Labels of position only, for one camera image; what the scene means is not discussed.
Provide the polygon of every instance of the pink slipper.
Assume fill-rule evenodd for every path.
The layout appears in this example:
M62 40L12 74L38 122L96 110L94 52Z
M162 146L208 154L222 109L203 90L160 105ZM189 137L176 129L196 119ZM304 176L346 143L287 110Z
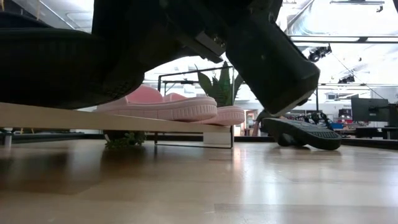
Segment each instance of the pink slipper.
M99 105L95 112L194 122L216 117L217 103L207 96L186 98L171 93L163 97L156 89L141 85L119 100Z
M179 95L178 93L171 93L164 96L164 99L173 101L173 100L183 100L187 98L185 96ZM242 108L238 106L224 106L217 108L217 116L210 119L195 121L194 123L231 126L235 124L241 124L243 122L244 122L244 110Z

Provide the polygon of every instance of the wooden floor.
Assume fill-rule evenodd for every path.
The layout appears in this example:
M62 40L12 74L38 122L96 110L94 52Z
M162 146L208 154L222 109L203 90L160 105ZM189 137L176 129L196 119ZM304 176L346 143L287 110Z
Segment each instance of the wooden floor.
M398 151L104 141L0 149L0 223L398 223Z

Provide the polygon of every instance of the computer monitor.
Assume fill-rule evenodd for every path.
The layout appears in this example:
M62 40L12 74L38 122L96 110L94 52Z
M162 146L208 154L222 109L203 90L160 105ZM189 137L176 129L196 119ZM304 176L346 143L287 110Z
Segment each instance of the computer monitor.
M353 121L389 121L388 100L352 98Z
M398 108L396 104L390 104L390 117L388 125L391 127L398 127Z

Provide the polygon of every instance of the red object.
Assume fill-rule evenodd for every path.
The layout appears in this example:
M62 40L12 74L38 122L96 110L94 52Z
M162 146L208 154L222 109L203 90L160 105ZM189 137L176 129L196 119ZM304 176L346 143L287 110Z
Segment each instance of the red object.
M352 120L352 119L339 119L339 120L337 120L337 123L352 124L352 123L353 123L353 120Z

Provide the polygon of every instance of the green plant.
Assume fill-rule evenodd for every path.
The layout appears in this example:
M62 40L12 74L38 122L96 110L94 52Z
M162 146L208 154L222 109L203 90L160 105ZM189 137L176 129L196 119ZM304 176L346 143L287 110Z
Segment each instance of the green plant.
M105 144L107 149L125 149L136 144L141 146L146 140L144 131L125 133L123 138L111 139Z
M206 95L216 100L217 107L232 106L239 87L243 83L242 77L237 75L233 84L231 84L229 68L226 62L224 62L223 68L221 69L219 80L217 80L216 77L212 77L213 83L211 83L209 77L202 72L198 72L198 80L200 87L205 91Z

